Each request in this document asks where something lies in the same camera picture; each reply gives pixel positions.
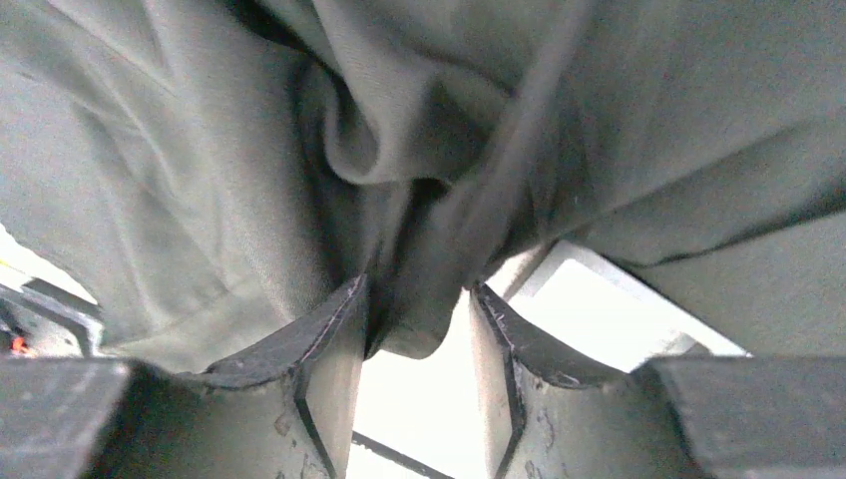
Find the gray cloth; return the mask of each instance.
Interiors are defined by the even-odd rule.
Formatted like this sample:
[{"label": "gray cloth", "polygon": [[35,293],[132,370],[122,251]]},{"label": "gray cloth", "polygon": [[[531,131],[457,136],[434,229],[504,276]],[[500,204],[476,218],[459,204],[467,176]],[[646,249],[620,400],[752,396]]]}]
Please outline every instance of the gray cloth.
[{"label": "gray cloth", "polygon": [[639,268],[756,354],[846,355],[846,214]]},{"label": "gray cloth", "polygon": [[[8,0],[0,221],[100,301],[107,344],[151,360],[179,347],[170,368],[255,342],[364,270],[371,351],[423,357],[462,284],[539,242],[572,234],[659,271],[841,210],[844,16],[838,2]],[[842,235],[823,241],[842,258]],[[819,274],[837,281],[833,263]],[[675,270],[642,276],[718,328],[764,330],[743,325],[767,320],[748,283],[694,300],[674,286],[710,269]],[[833,296],[803,311],[842,351],[846,298],[820,278],[803,293]],[[741,342],[778,350],[801,320],[778,321],[781,339]],[[819,340],[803,337],[785,350]]]}]

